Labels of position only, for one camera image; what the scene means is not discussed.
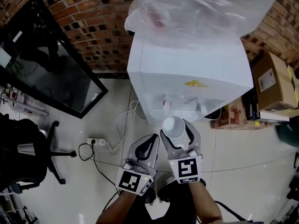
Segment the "brick wall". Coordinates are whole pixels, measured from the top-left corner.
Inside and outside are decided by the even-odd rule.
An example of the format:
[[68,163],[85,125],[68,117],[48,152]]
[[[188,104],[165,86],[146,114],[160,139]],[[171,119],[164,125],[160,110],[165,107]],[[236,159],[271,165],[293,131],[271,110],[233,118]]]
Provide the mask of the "brick wall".
[[[0,28],[28,0],[0,0]],[[133,36],[123,28],[132,0],[44,0],[92,70],[126,70]],[[242,38],[248,59],[270,51],[292,66],[299,60],[299,0],[276,0],[263,22]]]
[[[0,0],[0,28],[29,0]],[[132,0],[44,0],[92,70],[126,71],[133,34],[124,21]]]
[[261,50],[270,51],[293,67],[299,60],[299,0],[276,0],[258,28],[242,43],[251,61]]

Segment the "white floor tile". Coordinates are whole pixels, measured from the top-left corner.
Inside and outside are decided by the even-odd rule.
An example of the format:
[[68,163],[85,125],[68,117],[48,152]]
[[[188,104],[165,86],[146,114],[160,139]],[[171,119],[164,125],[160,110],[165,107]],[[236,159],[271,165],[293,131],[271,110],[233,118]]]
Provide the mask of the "white floor tile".
[[[245,219],[270,223],[286,201],[294,154],[249,168],[213,172],[210,193]],[[221,209],[225,222],[236,218]]]
[[[92,160],[55,157],[54,163],[66,184],[60,185],[48,171],[40,187],[20,194],[22,204],[40,219],[40,223],[82,223],[80,219],[84,223],[95,223],[116,192],[115,187],[97,171]],[[96,163],[115,183],[118,166]]]
[[45,180],[39,187],[24,190],[20,194],[22,205],[43,224],[61,223],[63,218],[63,210],[59,206],[54,183],[54,175],[48,170]]
[[[115,120],[119,114],[128,109],[131,83],[129,80],[121,79],[101,79],[101,82],[108,89],[108,93],[82,119],[49,106],[47,110],[49,116],[21,115],[21,119],[29,118],[45,130],[49,130],[55,120],[59,121],[59,127],[56,128],[56,146],[64,150],[75,150],[78,153],[79,145],[86,143],[87,138],[106,139],[111,148],[114,148],[120,143],[115,130]],[[126,114],[117,122],[121,135],[124,135],[125,125]],[[115,165],[121,164],[122,151],[113,158],[109,152],[100,152],[99,148],[105,150],[104,147],[95,147],[96,160]],[[90,153],[89,147],[81,149],[81,155],[84,157],[88,157]]]
[[[134,99],[136,99],[136,94],[132,89],[130,101]],[[144,118],[144,114],[140,106],[137,109],[137,114]],[[128,114],[127,128],[132,115],[132,112]],[[203,154],[202,172],[211,172],[214,160],[215,130],[211,129],[209,123],[205,122],[192,122],[192,125],[194,125],[194,127],[200,133],[201,153]],[[141,120],[135,116],[125,138],[122,160],[124,161],[126,159],[128,150],[134,142],[148,134],[157,133],[160,135],[160,131],[161,126],[149,125],[146,120]],[[158,148],[156,169],[165,172],[171,171],[171,167],[169,166],[168,162],[168,154],[161,139]]]
[[213,171],[269,162],[296,151],[282,143],[274,127],[261,130],[217,130]]
[[[115,187],[97,171],[93,161],[57,157],[56,163],[66,178],[66,185],[55,182],[59,205],[64,210],[64,223],[83,223],[80,219],[84,223],[95,223],[116,192]],[[97,166],[115,183],[118,166],[99,162]]]

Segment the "black cable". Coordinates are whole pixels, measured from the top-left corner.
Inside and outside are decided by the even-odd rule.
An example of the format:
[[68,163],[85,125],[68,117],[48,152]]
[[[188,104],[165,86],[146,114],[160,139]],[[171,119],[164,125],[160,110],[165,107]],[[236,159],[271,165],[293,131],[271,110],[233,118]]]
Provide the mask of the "black cable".
[[[92,155],[91,155],[90,157],[88,157],[88,158],[85,158],[85,159],[83,159],[82,156],[81,156],[81,154],[80,154],[80,148],[81,148],[81,146],[83,146],[83,145],[88,145],[88,146],[92,149]],[[106,175],[104,175],[104,174],[99,170],[99,168],[98,168],[98,166],[97,166],[97,164],[96,164],[96,162],[95,162],[95,155],[94,155],[93,143],[92,143],[91,145],[88,144],[88,143],[80,144],[80,145],[79,145],[79,148],[78,148],[78,155],[79,155],[79,157],[80,157],[80,159],[81,159],[82,161],[90,160],[90,159],[93,157],[93,162],[94,162],[94,165],[95,165],[95,167],[97,168],[98,172],[99,172],[100,174],[102,174],[103,177],[105,177],[109,182],[111,182],[111,183],[115,186],[115,184],[114,184],[109,178],[107,178]]]
[[241,217],[239,214],[235,213],[233,210],[231,210],[228,206],[224,205],[221,202],[215,201],[217,204],[219,204],[220,206],[222,206],[226,211],[228,211],[229,213],[233,214],[239,221],[246,221],[245,218]]
[[106,210],[107,206],[109,205],[109,203],[112,201],[112,199],[115,197],[116,194],[118,194],[118,192],[114,193],[114,195],[110,198],[110,200],[107,202],[106,206],[104,207],[102,213]]

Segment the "cardboard box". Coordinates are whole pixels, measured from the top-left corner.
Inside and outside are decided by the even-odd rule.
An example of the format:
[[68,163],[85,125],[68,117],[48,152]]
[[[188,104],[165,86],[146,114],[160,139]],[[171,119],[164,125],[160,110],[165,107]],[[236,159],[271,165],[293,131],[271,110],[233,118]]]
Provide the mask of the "cardboard box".
[[258,130],[270,126],[272,124],[247,120],[241,97],[224,106],[220,118],[211,121],[214,129]]
[[268,52],[252,68],[252,75],[260,110],[287,117],[299,115],[299,81],[292,67]]

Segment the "foot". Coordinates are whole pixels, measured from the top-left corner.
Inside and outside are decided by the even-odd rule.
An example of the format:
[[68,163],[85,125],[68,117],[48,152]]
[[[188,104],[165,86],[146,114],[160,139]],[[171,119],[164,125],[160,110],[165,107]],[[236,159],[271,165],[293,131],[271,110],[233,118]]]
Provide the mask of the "foot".
[[173,174],[169,174],[166,176],[166,178],[163,181],[162,188],[157,192],[158,193],[158,198],[161,202],[167,202],[169,203],[169,195],[167,191],[167,185],[173,183],[176,180],[175,176]]
[[149,187],[142,197],[145,199],[145,204],[152,204],[156,199],[156,192],[153,188]]
[[165,180],[163,181],[163,186],[166,186],[172,182],[174,182],[176,180],[175,176],[173,174],[169,174],[167,175],[167,177],[165,178]]

